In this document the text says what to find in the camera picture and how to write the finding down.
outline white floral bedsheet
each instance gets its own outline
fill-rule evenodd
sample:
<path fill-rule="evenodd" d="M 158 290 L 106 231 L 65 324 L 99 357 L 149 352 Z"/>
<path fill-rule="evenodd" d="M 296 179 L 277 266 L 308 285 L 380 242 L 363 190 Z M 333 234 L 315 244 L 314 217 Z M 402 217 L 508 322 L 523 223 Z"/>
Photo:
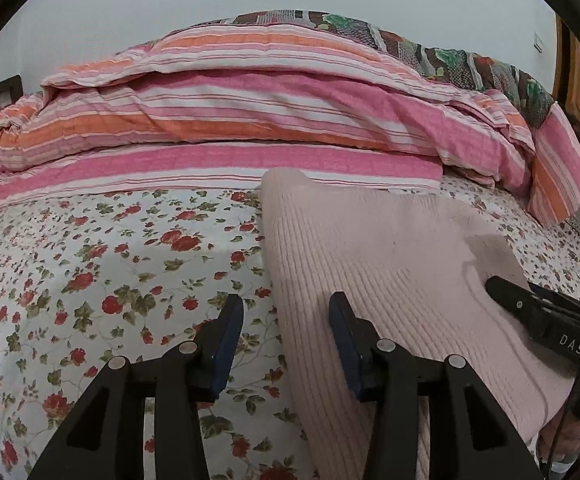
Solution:
<path fill-rule="evenodd" d="M 580 299 L 576 221 L 544 230 L 507 193 L 452 176 L 440 192 L 496 223 L 529 280 Z M 318 477 L 292 403 L 260 219 L 256 192 L 239 190 L 78 196 L 0 212 L 4 478 L 27 477 L 113 355 L 161 356 L 216 317 L 230 292 L 246 305 L 242 338 L 227 389 L 199 406 L 212 479 Z M 148 401 L 147 479 L 152 413 Z"/>

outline silver screw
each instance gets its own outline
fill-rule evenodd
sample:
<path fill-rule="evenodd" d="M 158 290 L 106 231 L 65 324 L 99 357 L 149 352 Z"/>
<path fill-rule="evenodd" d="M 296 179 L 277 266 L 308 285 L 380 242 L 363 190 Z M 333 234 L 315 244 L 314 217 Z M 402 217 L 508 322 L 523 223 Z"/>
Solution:
<path fill-rule="evenodd" d="M 112 357 L 107 364 L 112 370 L 120 370 L 125 366 L 125 357 L 116 356 Z"/>
<path fill-rule="evenodd" d="M 451 355 L 448 362 L 454 368 L 463 368 L 465 366 L 465 359 L 457 354 Z"/>
<path fill-rule="evenodd" d="M 182 354 L 193 354 L 196 352 L 197 346 L 194 341 L 185 341 L 179 345 L 179 352 Z"/>
<path fill-rule="evenodd" d="M 376 342 L 376 347 L 382 352 L 392 352 L 397 348 L 397 344 L 392 339 L 379 339 Z"/>

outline pink striped blanket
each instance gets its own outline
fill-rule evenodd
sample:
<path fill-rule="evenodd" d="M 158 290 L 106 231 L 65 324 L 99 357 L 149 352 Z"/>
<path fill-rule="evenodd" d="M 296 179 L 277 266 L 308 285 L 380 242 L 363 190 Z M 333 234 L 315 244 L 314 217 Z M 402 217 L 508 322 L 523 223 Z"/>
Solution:
<path fill-rule="evenodd" d="M 135 189 L 254 189 L 270 168 L 312 180 L 376 189 L 438 189 L 438 158 L 338 146 L 256 142 L 142 144 L 84 153 L 0 173 L 0 208 L 40 198 Z"/>
<path fill-rule="evenodd" d="M 425 79 L 319 30 L 193 28 L 66 67 L 42 86 L 38 114 L 0 128 L 1 170 L 136 142 L 323 142 L 439 156 L 479 182 L 530 194 L 544 225 L 580 207 L 580 147 L 558 105 L 531 132 L 500 91 Z"/>

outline ribbed fabric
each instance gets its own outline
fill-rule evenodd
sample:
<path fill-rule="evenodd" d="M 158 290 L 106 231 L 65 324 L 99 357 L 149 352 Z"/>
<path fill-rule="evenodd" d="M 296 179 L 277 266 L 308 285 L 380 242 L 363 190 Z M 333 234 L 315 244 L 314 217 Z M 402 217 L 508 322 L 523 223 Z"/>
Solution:
<path fill-rule="evenodd" d="M 345 385 L 327 322 L 336 290 L 380 336 L 414 355 L 463 355 L 524 441 L 561 407 L 572 370 L 487 295 L 483 283 L 493 274 L 527 283 L 476 209 L 433 195 L 324 186 L 287 169 L 265 174 L 261 197 L 292 393 L 321 478 L 361 478 L 374 410 Z M 417 479 L 427 479 L 424 402 L 420 412 Z"/>

